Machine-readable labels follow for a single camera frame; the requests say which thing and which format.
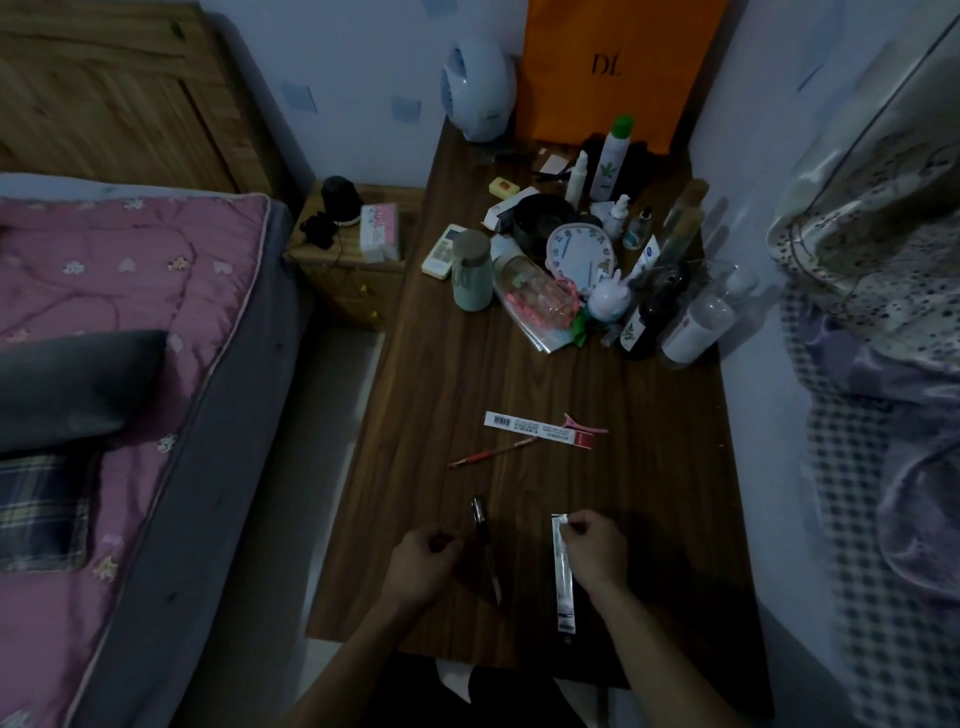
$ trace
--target pen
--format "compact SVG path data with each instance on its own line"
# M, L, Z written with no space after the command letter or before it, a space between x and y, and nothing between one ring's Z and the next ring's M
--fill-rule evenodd
M506 448L499 449L488 449L483 452L477 452L475 455L470 455L468 457L462 458L460 460L454 460L452 463L447 465L451 470L459 468L461 465L469 465L470 463L481 463L484 460L490 460L490 458L495 457L496 455L502 455L504 452L510 452L514 449L526 448L528 445L533 445L540 438L539 437L528 437L526 440L520 440L519 442L508 445Z

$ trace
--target black bowl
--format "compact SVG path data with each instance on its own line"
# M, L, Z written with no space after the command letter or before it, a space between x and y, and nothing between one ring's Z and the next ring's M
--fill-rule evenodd
M551 233L577 219L573 205L560 195L530 195L514 207L514 240L526 254L543 257Z

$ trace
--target plaid blanket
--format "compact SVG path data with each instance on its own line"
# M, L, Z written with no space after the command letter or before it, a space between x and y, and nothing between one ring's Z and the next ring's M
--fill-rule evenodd
M84 564L99 454L85 443L0 459L0 571Z

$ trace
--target tissue box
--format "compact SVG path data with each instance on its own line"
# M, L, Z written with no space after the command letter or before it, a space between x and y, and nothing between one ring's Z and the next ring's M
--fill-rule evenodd
M368 263L400 260L400 219L396 203L360 209L360 253Z

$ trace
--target dark glass bottle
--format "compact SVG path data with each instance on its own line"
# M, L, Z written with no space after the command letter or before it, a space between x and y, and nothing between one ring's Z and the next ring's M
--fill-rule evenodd
M657 348L660 332L677 315L677 299L690 284L690 269L680 262L665 276L651 295L640 300L623 326L616 347L628 359L644 359Z

